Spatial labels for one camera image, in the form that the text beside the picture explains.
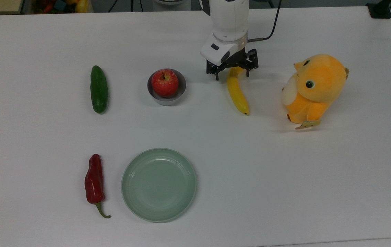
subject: stuffed animal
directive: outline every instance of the stuffed animal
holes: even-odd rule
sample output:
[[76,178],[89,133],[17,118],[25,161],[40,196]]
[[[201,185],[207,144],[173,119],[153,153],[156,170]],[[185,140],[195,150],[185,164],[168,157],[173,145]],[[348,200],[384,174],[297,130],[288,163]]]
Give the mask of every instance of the stuffed animal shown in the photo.
[[319,120],[343,89],[349,70],[337,59],[319,54],[294,64],[296,73],[282,89],[291,122]]

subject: metal bowl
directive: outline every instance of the metal bowl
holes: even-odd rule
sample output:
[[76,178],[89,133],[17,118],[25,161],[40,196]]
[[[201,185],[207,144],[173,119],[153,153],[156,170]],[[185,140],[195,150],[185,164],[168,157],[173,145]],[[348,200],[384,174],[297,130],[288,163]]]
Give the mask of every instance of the metal bowl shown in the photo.
[[148,79],[148,83],[147,83],[148,92],[150,92],[151,97],[153,97],[153,99],[158,104],[164,105],[164,106],[175,105],[176,103],[178,103],[180,101],[180,99],[182,98],[182,95],[186,89],[185,77],[183,77],[183,75],[175,69],[169,69],[169,70],[174,72],[177,76],[177,79],[179,80],[179,87],[177,89],[177,92],[173,96],[161,97],[153,90],[153,86],[151,85],[151,78],[153,78],[153,75],[156,72],[158,72],[158,70],[150,76],[150,78]]

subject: tag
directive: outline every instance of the tag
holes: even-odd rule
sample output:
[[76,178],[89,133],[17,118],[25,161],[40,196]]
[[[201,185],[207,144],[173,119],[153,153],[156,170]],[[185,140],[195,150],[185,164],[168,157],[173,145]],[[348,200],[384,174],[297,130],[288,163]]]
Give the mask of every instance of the tag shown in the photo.
[[318,126],[321,124],[321,122],[322,122],[321,120],[304,121],[304,122],[302,122],[301,126],[296,127],[295,129],[300,130],[300,129],[310,128],[313,126]]

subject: apple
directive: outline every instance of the apple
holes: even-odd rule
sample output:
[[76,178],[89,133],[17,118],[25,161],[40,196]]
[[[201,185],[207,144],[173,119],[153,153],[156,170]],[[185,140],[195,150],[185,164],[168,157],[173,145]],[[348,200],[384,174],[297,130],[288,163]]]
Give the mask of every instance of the apple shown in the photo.
[[160,97],[170,97],[177,92],[179,80],[170,69],[161,69],[151,78],[151,86]]

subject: green cucumber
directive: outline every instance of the green cucumber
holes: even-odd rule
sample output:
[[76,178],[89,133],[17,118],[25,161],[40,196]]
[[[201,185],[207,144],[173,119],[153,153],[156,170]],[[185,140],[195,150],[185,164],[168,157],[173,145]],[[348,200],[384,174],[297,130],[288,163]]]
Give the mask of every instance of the green cucumber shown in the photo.
[[93,110],[97,114],[103,114],[106,111],[109,100],[109,88],[106,75],[97,65],[92,67],[92,72],[90,73],[90,95]]

